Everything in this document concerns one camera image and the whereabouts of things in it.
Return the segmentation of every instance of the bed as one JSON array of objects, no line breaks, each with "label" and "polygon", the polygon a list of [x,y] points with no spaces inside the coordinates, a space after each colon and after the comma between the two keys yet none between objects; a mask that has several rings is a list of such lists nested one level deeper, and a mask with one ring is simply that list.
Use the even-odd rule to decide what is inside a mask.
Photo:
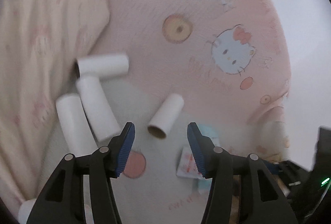
[{"label": "bed", "polygon": [[[88,53],[130,59],[126,77],[103,82],[120,125],[135,123],[133,150],[146,159],[141,177],[114,182],[123,222],[200,222],[206,194],[175,174],[191,121],[232,154],[287,156],[291,71],[271,0],[1,0],[0,14],[0,196],[14,216],[68,153],[54,101],[74,91],[73,64]],[[158,140],[146,126],[171,92],[185,106]]]}]

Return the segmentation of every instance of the cardboard tube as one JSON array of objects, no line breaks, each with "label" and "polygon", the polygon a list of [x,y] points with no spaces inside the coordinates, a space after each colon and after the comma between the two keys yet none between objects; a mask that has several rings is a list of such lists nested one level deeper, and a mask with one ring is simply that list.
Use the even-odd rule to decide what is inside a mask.
[{"label": "cardboard tube", "polygon": [[85,75],[76,81],[84,111],[99,142],[117,135],[121,128],[110,108],[98,77]]},{"label": "cardboard tube", "polygon": [[19,214],[17,216],[17,220],[19,224],[26,224],[29,218],[29,215],[32,211],[32,208],[35,204],[37,199],[27,200],[22,203],[21,207],[19,208]]},{"label": "cardboard tube", "polygon": [[163,102],[148,124],[148,132],[157,138],[166,138],[184,106],[183,97],[172,93]]},{"label": "cardboard tube", "polygon": [[64,137],[72,154],[80,157],[92,154],[98,149],[78,94],[62,95],[56,101],[56,109]]},{"label": "cardboard tube", "polygon": [[125,75],[129,71],[129,58],[126,54],[92,55],[77,60],[77,77],[94,75],[110,78]]}]

